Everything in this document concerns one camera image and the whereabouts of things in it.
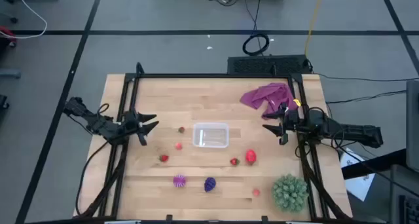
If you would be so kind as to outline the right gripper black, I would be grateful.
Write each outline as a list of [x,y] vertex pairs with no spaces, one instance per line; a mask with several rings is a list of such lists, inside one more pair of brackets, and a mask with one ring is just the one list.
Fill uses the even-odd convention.
[[299,112],[291,110],[286,103],[281,103],[280,110],[273,113],[266,113],[263,115],[264,119],[281,119],[281,124],[278,126],[264,124],[263,127],[272,132],[275,136],[281,136],[280,145],[285,145],[289,136],[287,131],[296,132],[299,124]]

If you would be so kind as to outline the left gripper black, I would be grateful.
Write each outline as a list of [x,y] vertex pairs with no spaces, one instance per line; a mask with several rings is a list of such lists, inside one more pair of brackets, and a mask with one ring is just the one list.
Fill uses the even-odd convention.
[[136,134],[141,145],[147,145],[147,135],[159,124],[158,121],[144,124],[155,118],[156,115],[141,114],[137,111],[126,111],[123,114],[122,126],[127,135]]

